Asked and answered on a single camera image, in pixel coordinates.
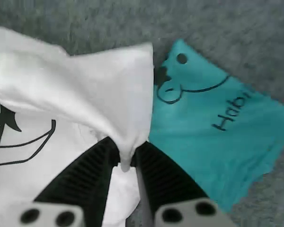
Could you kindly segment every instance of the white fabric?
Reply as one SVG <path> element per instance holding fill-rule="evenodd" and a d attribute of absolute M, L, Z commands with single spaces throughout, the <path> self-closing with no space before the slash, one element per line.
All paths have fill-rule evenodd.
<path fill-rule="evenodd" d="M 57 47 L 34 48 L 18 34 L 15 41 L 7 38 L 13 35 L 3 31 L 0 39 L 0 103 L 14 112 L 46 114 L 103 132 L 118 146 L 126 169 L 150 131 L 152 45 L 70 58 Z"/>
<path fill-rule="evenodd" d="M 114 140 L 128 169 L 135 148 L 149 135 L 152 86 L 151 44 L 69 57 L 60 47 L 0 28 L 0 104 L 16 112 L 20 129 L 30 131 L 26 138 L 15 129 L 8 135 L 6 124 L 0 145 L 25 143 L 48 131 L 48 119 L 58 119 L 34 158 L 0 166 L 0 215 L 12 203 L 31 201 L 104 136 Z M 0 163 L 28 158 L 40 143 L 1 148 Z M 134 168 L 113 169 L 103 226 L 124 226 L 139 201 L 136 181 Z"/>
<path fill-rule="evenodd" d="M 15 121 L 21 131 L 2 125 L 0 164 L 4 165 L 0 166 L 0 221 L 9 206 L 32 201 L 65 167 L 98 142 L 90 128 L 76 123 L 56 120 L 53 125 L 51 119 L 18 113 Z M 52 135 L 33 143 L 6 147 L 28 143 L 48 131 L 53 131 Z M 31 157 L 47 138 L 44 147 L 31 160 L 7 164 Z M 120 166 L 114 167 L 102 226 L 124 227 L 125 219 L 139 200 L 135 168 L 124 173 Z"/>

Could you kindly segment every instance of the black gripper pad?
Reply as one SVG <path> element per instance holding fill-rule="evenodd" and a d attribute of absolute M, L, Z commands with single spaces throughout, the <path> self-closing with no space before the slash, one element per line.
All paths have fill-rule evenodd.
<path fill-rule="evenodd" d="M 134 155 L 141 197 L 143 226 L 153 226 L 156 211 L 165 204 L 208 198 L 201 187 L 171 158 L 145 142 Z"/>
<path fill-rule="evenodd" d="M 101 227 L 112 169 L 118 162 L 119 150 L 106 137 L 66 167 L 35 201 L 80 206 L 85 226 Z"/>

